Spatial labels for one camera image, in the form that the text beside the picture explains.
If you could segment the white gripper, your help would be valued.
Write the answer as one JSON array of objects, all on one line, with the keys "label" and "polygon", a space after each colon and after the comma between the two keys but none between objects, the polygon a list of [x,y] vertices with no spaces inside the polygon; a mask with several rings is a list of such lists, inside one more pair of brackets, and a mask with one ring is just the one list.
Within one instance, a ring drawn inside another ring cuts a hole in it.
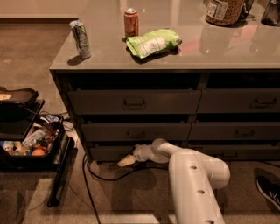
[{"label": "white gripper", "polygon": [[137,144],[133,150],[133,155],[128,155],[119,161],[117,164],[119,167],[125,167],[133,165],[136,160],[138,162],[144,162],[147,160],[156,161],[158,156],[152,151],[152,147],[149,144]]}]

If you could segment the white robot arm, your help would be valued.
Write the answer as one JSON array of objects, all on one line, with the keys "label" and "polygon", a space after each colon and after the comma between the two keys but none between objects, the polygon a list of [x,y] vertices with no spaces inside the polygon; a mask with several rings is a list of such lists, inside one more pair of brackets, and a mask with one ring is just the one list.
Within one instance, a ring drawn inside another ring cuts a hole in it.
[{"label": "white robot arm", "polygon": [[118,165],[148,160],[169,165],[177,224],[225,224],[214,195],[216,189],[225,187],[230,180],[230,170],[224,161],[158,138],[151,144],[137,144]]}]

